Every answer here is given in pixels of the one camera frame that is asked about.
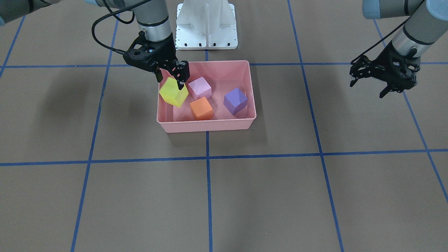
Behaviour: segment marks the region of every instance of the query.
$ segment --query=plastic bin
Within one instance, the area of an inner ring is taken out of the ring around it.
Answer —
[[[189,62],[190,78],[194,81],[204,77],[213,93],[208,99],[213,108],[211,120],[196,121],[190,110],[193,98],[189,95],[180,108],[167,104],[159,95],[157,104],[157,122],[167,133],[213,131],[213,130],[246,130],[257,117],[255,111],[254,90],[250,77],[248,61],[199,61]],[[164,80],[169,77],[168,71],[162,71]],[[247,96],[247,106],[232,115],[224,106],[224,95],[236,87]]]

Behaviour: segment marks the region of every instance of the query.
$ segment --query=purple cube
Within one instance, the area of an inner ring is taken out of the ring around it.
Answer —
[[[224,96],[224,106],[235,115],[247,105],[247,97],[239,89],[235,88]]]

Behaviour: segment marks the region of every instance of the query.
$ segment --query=silver metal ring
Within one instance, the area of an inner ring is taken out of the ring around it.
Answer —
[[[397,33],[397,35],[395,35],[395,37],[392,39],[392,45],[395,48],[395,50],[403,56],[408,55],[409,51],[412,48],[416,48],[417,53],[413,56],[414,58],[420,57],[431,46],[431,45],[422,45],[411,40],[410,38],[408,38],[408,36],[406,36],[403,29],[401,29]]]
[[[172,33],[169,19],[159,26],[143,26],[138,24],[140,30],[145,32],[145,37],[149,41],[162,41],[169,37]]]

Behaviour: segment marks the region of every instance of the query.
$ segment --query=foam block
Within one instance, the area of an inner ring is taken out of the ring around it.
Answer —
[[[235,115],[247,105],[247,97],[239,88],[235,88],[224,96],[224,106]]]
[[[188,91],[194,100],[200,99],[202,97],[211,97],[211,86],[207,83],[204,77],[196,79],[187,84]]]
[[[159,94],[166,103],[180,108],[185,99],[187,99],[188,90],[185,85],[182,90],[179,90],[177,87],[177,80],[175,78],[168,77],[164,85],[160,88]]]
[[[210,120],[213,117],[213,108],[205,97],[190,103],[190,108],[196,120]]]

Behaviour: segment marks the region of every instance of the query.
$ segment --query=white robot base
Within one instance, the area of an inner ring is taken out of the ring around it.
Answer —
[[[185,0],[177,6],[176,24],[179,50],[238,47],[235,6],[227,0]]]

